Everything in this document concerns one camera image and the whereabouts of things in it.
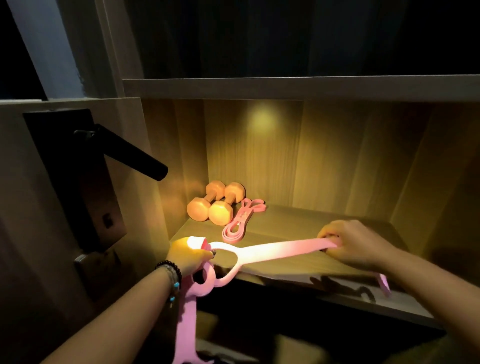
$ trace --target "beaded bracelet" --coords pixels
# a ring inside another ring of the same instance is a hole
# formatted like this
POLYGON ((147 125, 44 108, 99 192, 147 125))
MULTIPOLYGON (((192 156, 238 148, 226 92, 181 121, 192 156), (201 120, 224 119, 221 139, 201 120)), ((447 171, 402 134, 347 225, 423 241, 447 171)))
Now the beaded bracelet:
POLYGON ((175 295, 180 291, 181 288, 181 272, 180 269, 177 267, 177 265, 173 262, 170 262, 169 260, 164 260, 155 265, 155 269, 159 267, 165 267, 165 269, 168 271, 168 276, 170 277, 170 281, 172 282, 172 287, 173 287, 173 294, 169 298, 170 301, 170 307, 173 304, 173 301, 175 301, 175 295))

